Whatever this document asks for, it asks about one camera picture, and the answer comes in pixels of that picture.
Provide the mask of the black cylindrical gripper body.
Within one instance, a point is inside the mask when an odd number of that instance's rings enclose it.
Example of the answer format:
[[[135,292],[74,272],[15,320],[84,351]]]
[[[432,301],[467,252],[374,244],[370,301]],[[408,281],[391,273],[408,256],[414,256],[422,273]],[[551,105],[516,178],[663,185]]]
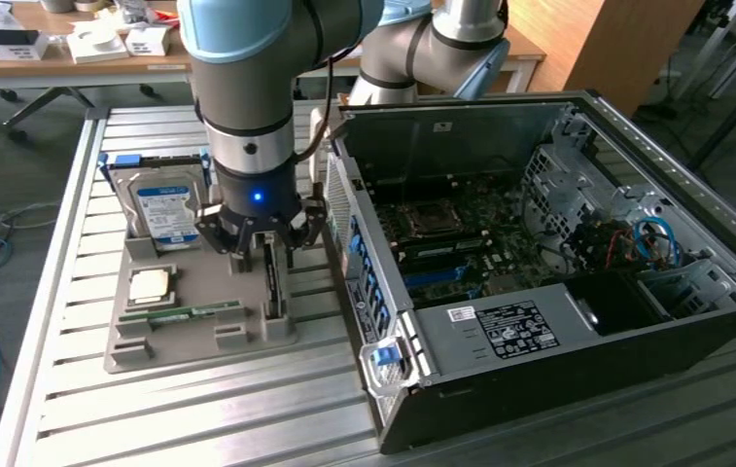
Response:
[[[240,228],[247,219],[287,225],[302,211],[296,164],[286,162],[262,173],[242,173],[220,163],[216,168],[224,222]]]

